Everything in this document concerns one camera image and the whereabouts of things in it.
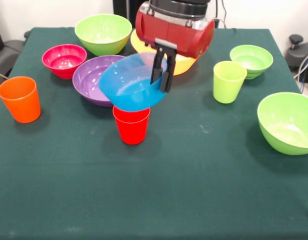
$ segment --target green bowl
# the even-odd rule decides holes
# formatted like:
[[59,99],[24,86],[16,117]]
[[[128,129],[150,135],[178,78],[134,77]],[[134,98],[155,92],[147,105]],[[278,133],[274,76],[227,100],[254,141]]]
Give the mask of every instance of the green bowl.
[[236,46],[230,51],[229,57],[246,68],[246,79],[255,79],[273,64],[272,54],[254,45]]
[[115,14],[89,16],[75,26],[78,39],[96,56],[118,54],[129,40],[131,32],[131,22]]
[[260,130],[267,142],[287,155],[308,154],[308,97],[279,92],[265,97],[258,105]]

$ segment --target plastic bowl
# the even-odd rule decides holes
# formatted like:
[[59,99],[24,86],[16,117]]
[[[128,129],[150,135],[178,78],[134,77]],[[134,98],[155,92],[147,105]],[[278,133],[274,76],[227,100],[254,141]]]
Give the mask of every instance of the plastic bowl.
[[75,34],[94,55],[118,54],[129,40],[132,24],[115,14],[99,14],[81,20]]
[[87,58],[86,50],[74,44],[62,44],[48,49],[42,62],[52,73],[61,79],[71,79],[75,70]]
[[[112,64],[102,74],[100,90],[117,108],[141,111],[161,101],[166,92],[160,91],[161,78],[151,84],[154,53],[137,53]],[[163,71],[167,68],[164,58]]]
[[[145,46],[145,43],[139,39],[136,30],[134,30],[130,36],[130,43],[138,53],[156,53],[155,49],[150,46]],[[177,54],[173,76],[177,76],[188,71],[197,59],[198,58],[186,57]]]
[[112,107],[110,100],[101,92],[99,81],[102,73],[113,63],[124,56],[97,56],[79,66],[73,75],[73,86],[76,91],[91,103],[102,107]]
[[279,92],[265,97],[257,108],[261,132],[278,152],[308,154],[308,97]]
[[272,54],[266,49],[254,45],[236,46],[230,51],[229,56],[232,61],[246,68],[246,79],[255,79],[273,64]]

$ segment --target cup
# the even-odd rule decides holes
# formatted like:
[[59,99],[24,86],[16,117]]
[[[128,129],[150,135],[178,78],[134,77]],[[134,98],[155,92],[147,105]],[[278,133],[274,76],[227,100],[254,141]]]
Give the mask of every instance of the cup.
[[221,61],[214,66],[213,96],[222,104],[230,104],[237,98],[247,70],[234,61]]
[[0,85],[0,98],[19,123],[33,122],[41,114],[36,82],[28,76],[16,76],[5,80]]
[[150,108],[141,111],[123,111],[113,107],[113,115],[121,140],[129,145],[143,142],[146,137]]

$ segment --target pink bowl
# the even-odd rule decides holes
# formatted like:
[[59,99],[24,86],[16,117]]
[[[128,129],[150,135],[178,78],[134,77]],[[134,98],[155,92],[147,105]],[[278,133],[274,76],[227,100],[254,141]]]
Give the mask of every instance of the pink bowl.
[[62,44],[48,49],[42,56],[43,64],[61,79],[71,79],[75,70],[85,62],[86,50],[74,44]]

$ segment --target magenta bowl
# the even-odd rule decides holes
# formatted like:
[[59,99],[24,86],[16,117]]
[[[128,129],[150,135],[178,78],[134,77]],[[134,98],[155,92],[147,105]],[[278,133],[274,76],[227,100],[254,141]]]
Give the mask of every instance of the magenta bowl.
[[86,50],[74,44],[62,44],[48,49],[42,62],[52,73],[61,79],[71,79],[75,70],[85,62]]
[[76,91],[91,103],[102,107],[112,107],[111,101],[101,92],[99,82],[102,73],[113,63],[123,59],[120,55],[94,57],[80,65],[73,75]]

